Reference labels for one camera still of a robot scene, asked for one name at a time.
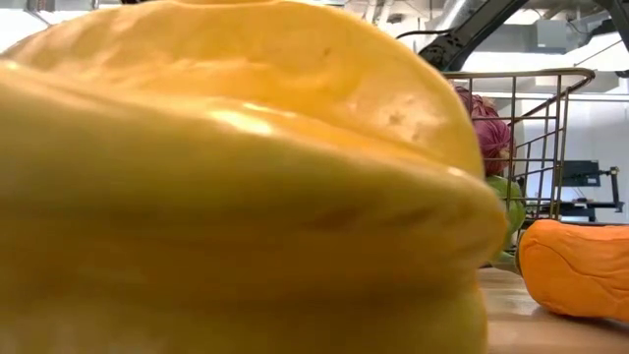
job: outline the ceiling pipe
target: ceiling pipe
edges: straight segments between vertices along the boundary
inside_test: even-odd
[[[380,16],[377,20],[377,26],[383,28],[391,15],[391,8],[393,7],[394,0],[384,0],[382,10],[380,10]]]
[[[484,2],[483,0],[447,0],[434,29],[449,30],[460,26]]]
[[[370,0],[367,2],[367,9],[365,10],[365,14],[363,18],[370,24],[373,24],[373,20],[375,19],[375,7],[377,6],[376,0]]]
[[[563,4],[559,6],[555,6],[552,9],[549,9],[542,15],[543,20],[552,20],[553,17],[559,15],[560,12],[567,9],[570,5],[572,5],[571,1],[564,1]]]
[[[372,24],[373,25],[377,25],[378,19],[380,18],[380,15],[382,14],[382,9],[384,7],[384,1],[385,0],[375,0],[375,7],[373,10],[373,19],[372,19]]]

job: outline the wooden table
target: wooden table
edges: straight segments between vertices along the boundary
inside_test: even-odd
[[[582,321],[542,309],[519,276],[480,270],[489,318],[489,354],[629,354],[629,324]]]

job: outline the green vegetable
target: green vegetable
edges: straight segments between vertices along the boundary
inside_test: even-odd
[[[491,266],[496,269],[511,271],[516,274],[520,274],[518,267],[518,260],[516,256],[510,255],[504,251],[500,252],[496,257],[491,260]]]
[[[507,198],[507,188],[509,181],[505,178],[498,176],[489,176],[486,178],[486,182],[493,188],[496,194],[506,200]],[[511,236],[522,227],[524,223],[524,218],[526,216],[524,203],[521,200],[513,200],[516,198],[522,198],[522,192],[520,191],[520,186],[511,182],[511,202],[509,203],[509,208],[507,211],[507,219],[509,220],[509,227],[507,229],[507,233],[504,236],[504,244],[503,246],[509,247],[511,244]]]

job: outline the red cabbage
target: red cabbage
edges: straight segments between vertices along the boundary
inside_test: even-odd
[[[498,118],[498,112],[493,104],[486,98],[471,94],[465,88],[456,87],[456,91],[472,117],[483,158],[509,158],[511,148],[509,126],[502,120],[478,119]],[[500,174],[508,165],[508,161],[485,161],[485,173],[487,176]]]

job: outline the white wall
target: white wall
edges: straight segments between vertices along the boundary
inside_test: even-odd
[[[537,100],[522,102],[523,110],[533,108],[541,103]],[[571,101],[568,106],[567,137],[565,159],[567,160],[598,160],[600,169],[611,166],[620,169],[618,185],[620,200],[629,203],[629,102],[588,102]],[[524,126],[525,140],[529,141],[543,134],[542,122],[528,122]],[[552,156],[554,139],[548,140],[546,153]],[[542,155],[542,143],[533,144],[532,157]],[[531,176],[527,194],[534,197],[538,191],[538,176]],[[601,176],[600,188],[563,188],[563,201],[585,197],[597,202],[611,202],[610,178]],[[543,196],[550,194],[551,175],[546,173],[543,179]],[[629,206],[623,213],[613,209],[597,209],[600,222],[629,223]]]

